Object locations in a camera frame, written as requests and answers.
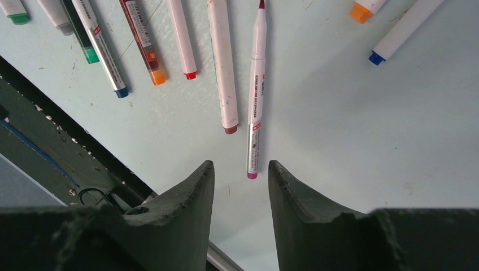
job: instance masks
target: blue cap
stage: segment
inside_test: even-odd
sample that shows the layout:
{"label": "blue cap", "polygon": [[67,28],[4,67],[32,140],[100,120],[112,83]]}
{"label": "blue cap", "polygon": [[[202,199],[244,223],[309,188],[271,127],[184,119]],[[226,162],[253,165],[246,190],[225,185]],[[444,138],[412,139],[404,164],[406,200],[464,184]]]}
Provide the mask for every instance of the blue cap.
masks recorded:
{"label": "blue cap", "polygon": [[381,64],[383,61],[386,61],[386,59],[382,58],[382,56],[373,51],[372,55],[369,57],[369,61],[374,63],[374,65],[379,66],[379,64]]}
{"label": "blue cap", "polygon": [[127,88],[122,88],[122,89],[119,89],[119,90],[115,90],[115,93],[116,93],[116,96],[118,96],[118,98],[125,98],[126,96],[128,96],[128,89]]}

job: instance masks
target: table surface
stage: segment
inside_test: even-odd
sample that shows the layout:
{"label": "table surface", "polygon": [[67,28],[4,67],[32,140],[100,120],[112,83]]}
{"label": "table surface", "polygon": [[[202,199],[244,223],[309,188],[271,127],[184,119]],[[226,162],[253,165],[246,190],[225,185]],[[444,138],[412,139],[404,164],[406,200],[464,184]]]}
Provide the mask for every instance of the table surface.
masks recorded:
{"label": "table surface", "polygon": [[117,99],[100,64],[56,30],[36,1],[32,21],[0,18],[0,55],[158,194],[215,163],[211,240],[245,270],[277,270],[267,163],[358,211],[478,207],[479,5],[445,1],[379,67],[371,49],[413,0],[389,1],[365,25],[352,0],[267,3],[262,171],[246,178],[247,99],[258,0],[229,1],[240,127],[226,135],[205,0],[183,1],[199,68],[181,72],[166,1],[141,1],[170,78],[153,86],[118,1],[92,1],[131,89]]}

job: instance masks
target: marker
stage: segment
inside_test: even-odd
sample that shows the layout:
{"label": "marker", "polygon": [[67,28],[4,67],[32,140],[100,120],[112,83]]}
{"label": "marker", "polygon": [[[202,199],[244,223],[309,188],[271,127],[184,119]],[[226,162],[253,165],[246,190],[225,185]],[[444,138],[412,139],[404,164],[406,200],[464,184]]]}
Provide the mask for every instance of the marker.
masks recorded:
{"label": "marker", "polygon": [[387,0],[356,0],[349,15],[360,24],[374,16]]}
{"label": "marker", "polygon": [[38,0],[38,3],[56,29],[60,30],[65,36],[73,34],[73,26],[68,20],[60,0]]}
{"label": "marker", "polygon": [[145,23],[141,18],[140,11],[138,9],[135,0],[120,0],[123,13],[127,17],[128,24],[132,30],[138,49],[140,50],[143,61],[145,62],[146,69],[150,73],[153,85],[158,86],[166,82],[167,75],[160,66],[155,49],[151,44],[150,37],[145,28]]}
{"label": "marker", "polygon": [[125,98],[128,96],[127,86],[125,86],[123,79],[121,79],[120,72],[118,72],[115,61],[111,56],[108,46],[106,45],[106,42],[103,38],[102,29],[98,25],[98,20],[93,12],[90,1],[72,0],[72,3],[78,12],[78,15],[80,16],[80,20],[86,30],[86,34],[92,41],[95,51],[98,52],[100,62],[102,63],[108,80],[113,86],[113,90],[118,98]]}
{"label": "marker", "polygon": [[78,43],[85,55],[86,61],[88,64],[93,64],[99,62],[97,52],[93,49],[92,42],[86,34],[85,28],[83,27],[78,13],[76,13],[75,7],[71,0],[61,0],[64,11],[67,13],[68,20],[72,24],[73,32],[75,34]]}
{"label": "marker", "polygon": [[191,48],[190,35],[186,26],[185,13],[181,0],[168,0],[171,23],[176,33],[176,45],[180,51],[181,65],[186,79],[196,78],[196,63],[194,61],[193,49]]}
{"label": "marker", "polygon": [[221,124],[226,134],[233,134],[238,130],[239,121],[227,0],[207,0],[207,6],[220,98]]}
{"label": "marker", "polygon": [[417,0],[391,31],[376,45],[369,60],[375,65],[388,60],[444,0]]}
{"label": "marker", "polygon": [[250,104],[248,110],[247,175],[256,179],[259,172],[259,131],[263,115],[263,94],[266,67],[266,13],[264,0],[260,0],[253,28],[253,54],[251,56]]}
{"label": "marker", "polygon": [[28,13],[20,0],[0,0],[0,7],[2,7],[7,18],[12,20],[13,24],[22,25],[30,21]]}

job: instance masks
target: white marker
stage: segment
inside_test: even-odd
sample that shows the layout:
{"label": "white marker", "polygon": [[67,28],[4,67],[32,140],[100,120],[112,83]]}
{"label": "white marker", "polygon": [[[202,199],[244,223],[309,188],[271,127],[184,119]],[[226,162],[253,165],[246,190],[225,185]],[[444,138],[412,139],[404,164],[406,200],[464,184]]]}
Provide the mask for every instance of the white marker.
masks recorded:
{"label": "white marker", "polygon": [[369,60],[375,65],[388,60],[444,0],[417,0],[391,31],[376,45]]}
{"label": "white marker", "polygon": [[220,98],[221,124],[226,134],[233,134],[238,130],[239,121],[227,0],[207,0],[207,6]]}
{"label": "white marker", "polygon": [[20,0],[0,0],[0,7],[2,7],[7,18],[12,20],[13,24],[22,25],[30,21],[27,11]]}
{"label": "white marker", "polygon": [[110,49],[108,49],[106,41],[103,38],[103,32],[98,25],[98,20],[93,12],[90,1],[72,0],[72,3],[76,12],[78,13],[78,16],[80,17],[83,27],[86,30],[86,34],[92,42],[93,48],[95,48],[95,51],[100,58],[100,62],[102,63],[109,82],[113,86],[116,96],[118,96],[118,98],[124,98],[128,96],[128,89],[120,76],[120,72],[116,67],[113,56],[111,56]]}
{"label": "white marker", "polygon": [[73,26],[68,20],[67,13],[63,9],[60,0],[38,0],[38,3],[54,27],[60,30],[65,36],[73,34]]}
{"label": "white marker", "polygon": [[386,1],[387,0],[356,0],[349,14],[358,23],[364,24],[381,9]]}
{"label": "white marker", "polygon": [[248,161],[247,175],[256,179],[259,172],[259,131],[263,115],[263,94],[266,68],[266,13],[264,0],[260,0],[253,29],[251,56],[250,104],[248,109]]}
{"label": "white marker", "polygon": [[171,15],[171,23],[176,33],[176,44],[180,51],[181,65],[186,79],[196,78],[196,63],[194,61],[193,49],[191,48],[190,35],[186,26],[185,13],[181,0],[168,0],[169,13]]}

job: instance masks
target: orange cap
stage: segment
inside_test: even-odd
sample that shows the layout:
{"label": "orange cap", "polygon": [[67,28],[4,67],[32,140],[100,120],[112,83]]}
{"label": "orange cap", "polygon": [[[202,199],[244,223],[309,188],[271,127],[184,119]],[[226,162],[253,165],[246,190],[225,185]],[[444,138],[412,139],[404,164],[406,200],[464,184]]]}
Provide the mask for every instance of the orange cap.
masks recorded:
{"label": "orange cap", "polygon": [[351,15],[351,17],[360,24],[364,24],[369,18],[374,16],[374,14],[370,12],[367,8],[361,6],[356,2],[354,2],[354,7],[352,8],[349,15]]}
{"label": "orange cap", "polygon": [[163,69],[158,69],[150,73],[153,85],[158,86],[166,82],[166,74]]}

